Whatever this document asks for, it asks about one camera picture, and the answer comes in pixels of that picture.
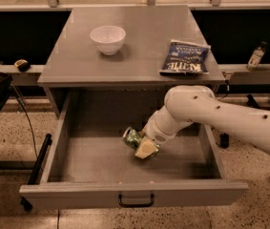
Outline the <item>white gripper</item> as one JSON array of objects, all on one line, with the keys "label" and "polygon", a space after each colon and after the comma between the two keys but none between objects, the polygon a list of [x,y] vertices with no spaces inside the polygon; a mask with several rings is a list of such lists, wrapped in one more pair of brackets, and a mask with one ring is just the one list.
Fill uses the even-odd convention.
[{"label": "white gripper", "polygon": [[157,144],[164,144],[173,139],[176,134],[189,126],[188,121],[175,119],[165,107],[155,111],[144,126],[143,139],[135,151],[135,156],[141,159],[154,156],[159,151]]}]

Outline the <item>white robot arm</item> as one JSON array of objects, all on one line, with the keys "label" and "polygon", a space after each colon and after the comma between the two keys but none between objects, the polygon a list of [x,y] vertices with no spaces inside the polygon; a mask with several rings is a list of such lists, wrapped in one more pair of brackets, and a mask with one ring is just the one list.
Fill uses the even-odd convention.
[{"label": "white robot arm", "polygon": [[156,145],[174,138],[193,123],[201,123],[248,142],[270,155],[270,111],[215,100],[204,86],[176,86],[164,97],[143,128],[144,137],[135,155],[142,159],[156,151]]}]

